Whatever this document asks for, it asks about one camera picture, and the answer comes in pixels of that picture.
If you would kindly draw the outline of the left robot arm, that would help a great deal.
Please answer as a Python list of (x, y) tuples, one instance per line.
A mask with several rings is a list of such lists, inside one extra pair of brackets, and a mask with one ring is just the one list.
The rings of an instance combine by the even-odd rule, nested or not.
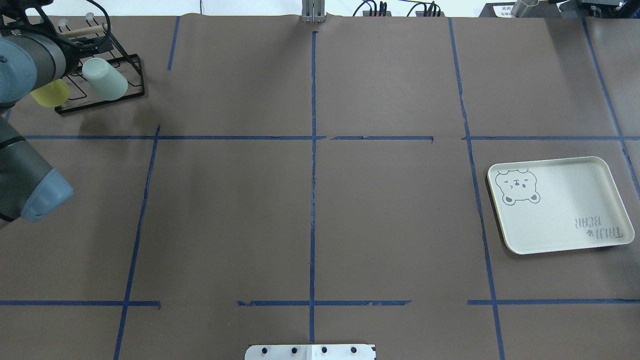
[(2, 228), (18, 219), (37, 223), (73, 197), (68, 180), (29, 140), (44, 112), (20, 105), (35, 105), (30, 93), (66, 71), (66, 55), (52, 39), (29, 30), (9, 30), (1, 36)]

